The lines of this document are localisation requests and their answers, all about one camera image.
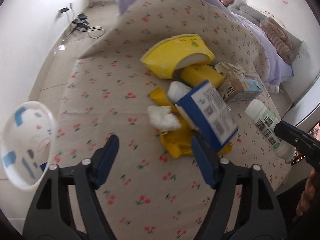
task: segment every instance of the yellow paper bowl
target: yellow paper bowl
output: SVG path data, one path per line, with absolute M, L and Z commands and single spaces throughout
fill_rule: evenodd
M 213 53 L 197 34 L 183 34 L 162 40 L 140 59 L 161 79 L 171 79 L 174 70 L 192 64 L 208 64 Z

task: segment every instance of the hand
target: hand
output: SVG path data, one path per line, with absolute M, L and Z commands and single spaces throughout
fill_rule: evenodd
M 297 215 L 301 217 L 304 212 L 307 212 L 310 208 L 310 201 L 313 200 L 316 194 L 316 187 L 312 184 L 314 177 L 316 176 L 315 169 L 311 170 L 310 177 L 306 182 L 306 187 L 301 194 L 301 199 L 297 205 Z

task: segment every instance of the white bottle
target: white bottle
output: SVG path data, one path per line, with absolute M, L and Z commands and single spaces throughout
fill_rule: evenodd
M 292 162 L 296 155 L 296 150 L 291 144 L 275 135 L 274 129 L 276 124 L 279 123 L 275 115 L 257 99 L 252 100 L 244 112 L 261 131 L 276 156 L 285 160 L 287 164 Z

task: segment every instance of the cherry print tablecloth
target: cherry print tablecloth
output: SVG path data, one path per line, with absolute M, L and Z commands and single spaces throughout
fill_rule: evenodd
M 156 87 L 167 90 L 170 81 L 158 79 L 140 58 L 160 40 L 184 33 L 199 34 L 216 62 L 240 63 L 259 81 L 268 76 L 260 42 L 217 7 L 199 0 L 138 0 L 76 61 L 63 97 L 55 153 L 61 167 L 91 157 L 111 134 L 120 138 L 108 180 L 97 191 L 119 240 L 193 239 L 214 194 L 194 158 L 172 159 L 148 123 L 149 93 Z M 278 116 L 265 89 L 258 99 Z M 259 163 L 276 189 L 289 166 L 244 114 L 247 105 L 230 104 L 239 131 L 226 157 L 246 167 Z M 240 196 L 238 188 L 235 207 Z M 233 211 L 226 230 L 236 215 Z

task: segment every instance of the screw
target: screw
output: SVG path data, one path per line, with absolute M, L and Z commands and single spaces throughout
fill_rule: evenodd
M 261 167 L 260 167 L 260 165 L 258 165 L 258 164 L 254 164 L 254 165 L 252 166 L 252 168 L 253 168 L 255 171 L 260 171 L 260 170 L 261 170 Z
M 82 160 L 82 165 L 89 165 L 91 163 L 91 160 L 90 159 L 84 159 Z
M 49 167 L 49 170 L 50 171 L 54 171 L 58 168 L 58 165 L 57 164 L 51 164 L 50 167 Z
M 229 161 L 227 158 L 221 158 L 221 159 L 220 159 L 220 162 L 221 162 L 222 164 L 228 164 L 230 161 Z

